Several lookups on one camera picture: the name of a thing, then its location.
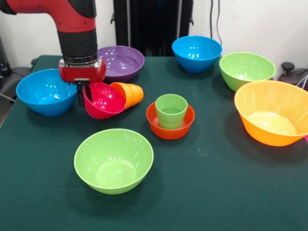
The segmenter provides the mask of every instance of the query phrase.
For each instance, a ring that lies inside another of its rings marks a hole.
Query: bowl
[[[271,79],[275,65],[267,58],[249,52],[235,52],[223,56],[219,62],[223,79],[233,91],[246,83]]]
[[[100,131],[83,141],[75,153],[74,167],[96,191],[121,194],[145,178],[153,160],[153,149],[142,135],[117,128]]]
[[[184,36],[172,43],[180,66],[194,74],[206,71],[220,57],[221,45],[208,37]]]
[[[159,126],[155,102],[148,107],[146,117],[148,119],[151,131],[156,136],[165,140],[176,140],[182,138],[188,133],[194,121],[194,111],[193,108],[188,105],[183,124],[179,129],[164,129]]]
[[[280,81],[256,81],[235,94],[246,131],[257,141],[287,146],[308,135],[308,92]]]
[[[104,47],[98,50],[99,58],[106,63],[104,82],[128,82],[134,78],[144,64],[143,54],[126,46]]]
[[[107,119],[124,111],[126,100],[115,89],[105,83],[90,83],[92,101],[83,89],[87,113],[95,119]]]
[[[33,111],[44,116],[59,116],[73,105],[77,87],[63,82],[58,69],[47,69],[23,78],[16,94]]]

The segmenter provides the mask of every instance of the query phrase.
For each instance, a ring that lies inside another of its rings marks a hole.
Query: green bowl
[[[152,146],[142,135],[126,129],[109,129],[80,144],[74,167],[78,176],[96,191],[121,194],[144,179],[153,159]]]
[[[249,52],[235,52],[223,56],[219,62],[223,79],[237,91],[246,83],[271,79],[275,65],[267,58]]]

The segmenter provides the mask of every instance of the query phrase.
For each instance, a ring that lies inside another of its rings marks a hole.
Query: cup
[[[143,100],[143,90],[140,86],[131,83],[112,83],[110,86],[116,89],[125,99],[125,110],[135,106]]]
[[[159,126],[165,129],[179,129],[187,111],[187,101],[175,94],[160,96],[156,102]]]

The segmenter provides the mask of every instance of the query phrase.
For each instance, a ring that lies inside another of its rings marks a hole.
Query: cup rim
[[[177,97],[179,97],[179,98],[182,98],[182,99],[185,101],[185,103],[186,103],[185,109],[182,110],[182,111],[179,112],[179,113],[174,113],[174,114],[166,113],[166,112],[163,112],[162,110],[160,110],[160,109],[156,106],[156,103],[157,103],[157,101],[158,101],[159,99],[161,99],[162,97],[167,96],[167,95],[173,95],[173,96],[177,96]],[[183,113],[184,111],[187,111],[188,103],[187,103],[186,99],[185,99],[184,97],[180,96],[180,95],[177,95],[177,94],[165,94],[165,95],[159,96],[159,97],[156,99],[156,101],[155,101],[155,108],[156,108],[159,112],[161,112],[161,113],[163,113],[163,114],[165,114],[165,115],[169,115],[169,116],[170,116],[170,115],[179,115],[179,114]]]

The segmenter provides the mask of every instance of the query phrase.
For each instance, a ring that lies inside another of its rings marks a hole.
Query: purple bowl
[[[127,82],[139,73],[144,64],[143,54],[132,47],[104,47],[97,51],[97,56],[106,63],[104,82]]]

